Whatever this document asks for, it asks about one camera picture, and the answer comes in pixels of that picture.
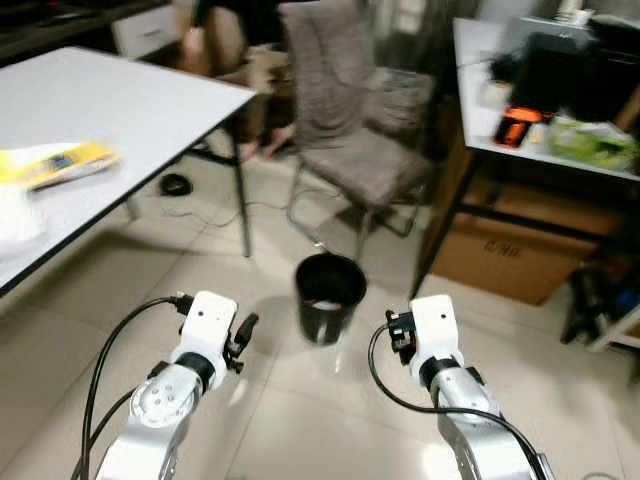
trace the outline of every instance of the cable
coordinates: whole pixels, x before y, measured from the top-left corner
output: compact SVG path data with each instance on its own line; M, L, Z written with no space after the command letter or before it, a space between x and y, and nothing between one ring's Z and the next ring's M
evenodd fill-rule
M618 477L604 472L591 472L582 477L582 480L618 480Z
M296 197L300 196L303 193L321 193L321 194L327 195L328 197L331 197L331 198L337 198L337 197L340 196L340 193L327 192L327 191L325 191L325 190L323 190L321 188L308 188L306 190L298 192ZM272 204L266 203L266 202L247 202L245 205L247 207L252 206L252 205L260 205L260 206L263 206L263 207L272 208L274 210L286 210L287 209L287 205L272 205ZM240 215L240 211L237 211L236 213L233 214L233 216L229 220L226 220L226 221L224 221L222 223L211 223L211 222L208 222L207 220L205 220L204 218L202 218L201 216L199 216L197 213L194 213L194 212L173 213L173 212L168 211L162 205L162 196L160 196L160 211L162 212L162 216L163 217L170 217L170 218L195 217L198 220L200 220L202 223L206 224L205 225L205 229L207 229L207 228L224 228L224 227L227 227L227 226L231 225L235 221L235 219L238 218L238 216Z
M118 401L116 403L114 403L113 406L109 409L109 411L104 415L104 417L102 417L102 420L100 420L100 423L98 424L96 429L93 431L93 434L91 434L91 440L89 442L89 449L93 448L93 445L98 440L98 437L100 436L100 434L104 430L104 427L106 427L107 423L109 423L109 420L111 420L111 417L113 417L113 415L118 411L118 409L127 400L129 400L131 398L131 395L133 395L133 392L135 392L135 390L136 390L135 388L132 389L132 390L129 390L122 397L120 397L118 399ZM76 463L76 468L73 469L73 473L71 474L71 480L76 480L80 476L81 461L82 461L82 459L79 458L78 459L78 463Z
M87 404L84 410L84 419L82 422L82 449L80 452L80 478L82 480L89 480L89 456L90 456L90 443L91 443L91 420L93 416L93 407L96 401L96 393L98 391L98 383L100 381L100 375L102 374L102 368L104 367L105 360L107 359L107 354L109 350L113 346L116 338L120 334L120 332L126 327L131 320L133 320L136 316L144 312L145 310L154 307L156 305L160 305L162 303L172 303L175 304L176 301L179 300L176 297L161 297L156 298L155 300L151 300L147 303L140 305L138 308L133 310L129 315L127 315L111 332L109 338L105 342L102 350L100 351L100 355L98 355L98 361L96 362L96 367L93 370L93 377L91 378L91 385L89 386L89 393L87 395Z
M516 427L511 425L509 422L507 422L503 418L488 412L483 412L482 410L475 410L472 408L420 407L418 405L413 405L409 402L402 400L400 397L397 397L393 392L391 392L391 390L389 390L380 379L378 372L376 370L375 363L373 361L373 352L375 350L375 346L378 341L378 338L380 337L382 332L384 332L388 328L389 328L388 325L381 325L380 327L378 327L378 329L375 331L375 333L371 337L371 341L369 342L369 351L368 351L369 371L371 372L371 376L373 377L373 380L376 382L376 385L378 386L378 388L382 390L382 393L384 393L389 399L391 399L393 402L397 403L398 405L408 408L409 410L413 410L414 412L426 413L426 414L437 414L437 415L447 415L450 413L462 413L466 415L477 415L479 417L483 417L483 418L486 418L487 420L491 420L492 422L497 423L498 425L503 427L505 430L510 432L514 437L516 437L516 439L518 440L518 442L520 443L520 445L524 450L524 454L527 457L527 461L529 462L529 465L534 471L536 478L538 480L544 480L547 478L546 474L542 469L542 466L538 461L538 452L536 452L533 445L531 445L531 442L529 442L529 440L527 440L527 438L522 433L520 433L520 431Z

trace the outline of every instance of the chair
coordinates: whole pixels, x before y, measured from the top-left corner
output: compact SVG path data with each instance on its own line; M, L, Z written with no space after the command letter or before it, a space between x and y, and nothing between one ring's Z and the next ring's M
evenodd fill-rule
M365 107L371 99L366 85L374 70L372 45L363 35L355 4L322 0L283 3L279 9L289 36L295 84L294 141L300 156L287 218L317 246L324 247L324 242L293 216L298 185L303 170L308 169L364 207L354 253L358 261L373 216L420 187L404 229L393 229L401 236L410 233L433 164L374 131L365 121Z

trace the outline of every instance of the white robotic arm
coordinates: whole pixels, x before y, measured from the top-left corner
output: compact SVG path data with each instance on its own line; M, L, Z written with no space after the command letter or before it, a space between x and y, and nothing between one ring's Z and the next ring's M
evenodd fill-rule
M429 390L435 407L480 410L502 417L479 373L465 367L448 295L413 300L410 312L387 312L392 347L411 376ZM438 428L454 450L463 480L553 480L544 455L536 476L523 446L498 423L472 414L439 415Z
M237 308L233 300L211 292L195 296L171 363L134 392L124 431L109 447L96 480L173 478L178 447L201 397L222 384L228 368L242 370L236 358L258 317L247 318L232 342Z

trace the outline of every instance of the table leg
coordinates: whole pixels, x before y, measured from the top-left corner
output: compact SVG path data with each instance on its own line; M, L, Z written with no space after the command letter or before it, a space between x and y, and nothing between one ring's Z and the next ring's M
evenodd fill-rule
M249 234L249 217L247 215L247 199L244 190L244 176L242 173L242 159L240 158L240 149L238 142L235 139L233 129L230 129L231 144L233 149L233 157L231 161L233 163L233 173L236 183L236 195L238 198L238 208L240 209L240 222L242 228L242 237L244 240L244 256L251 256L251 237Z
M455 218L456 213L458 212L458 207L462 203L464 196L467 193L467 190L469 189L469 185L471 185L471 180L473 180L473 176L478 171L478 168L480 168L480 164L481 164L481 158L477 155L474 155L469 161L469 164L462 176L462 179L460 180L460 182L456 187L453 198L449 203L449 206L447 207L446 211L444 212L444 217L442 218L442 221L440 221L439 225L435 227L437 228L437 231L434 234L433 240L430 242L430 245L428 247L429 250L427 252L425 260L422 262L422 265L418 271L418 275L416 276L416 281L414 282L413 288L411 290L410 298L416 297L416 295L418 294L418 290L420 290L420 287L422 286L422 282L431 271L431 268L433 267L433 263L435 262L436 256L438 255L438 251L440 250L440 247L442 246L442 243L444 242L444 239L447 236L447 232L449 232L449 229L451 228L453 219Z

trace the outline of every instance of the chair cushion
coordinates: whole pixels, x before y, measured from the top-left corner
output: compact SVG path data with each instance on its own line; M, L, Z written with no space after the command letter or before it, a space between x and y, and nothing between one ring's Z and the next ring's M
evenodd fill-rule
M304 165L367 208L382 209L424 183L433 164L367 128L301 151Z

